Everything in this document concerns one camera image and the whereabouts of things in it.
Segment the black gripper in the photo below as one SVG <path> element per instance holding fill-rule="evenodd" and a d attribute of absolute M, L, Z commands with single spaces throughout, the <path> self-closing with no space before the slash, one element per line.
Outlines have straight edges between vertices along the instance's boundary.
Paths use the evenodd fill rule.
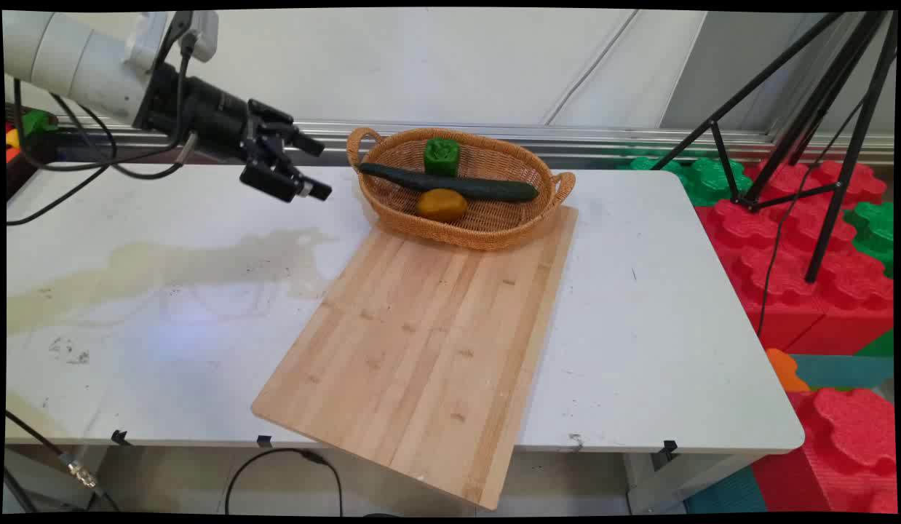
<path fill-rule="evenodd" d="M 324 143 L 304 134 L 288 113 L 260 100 L 243 100 L 198 77 L 161 64 L 152 73 L 134 119 L 135 128 L 157 130 L 180 142 L 197 134 L 197 149 L 214 158 L 244 162 L 239 180 L 283 202 L 295 198 L 327 200 L 332 188 L 308 177 L 294 165 L 284 146 L 320 156 Z M 245 142 L 271 138 L 278 142 Z"/>

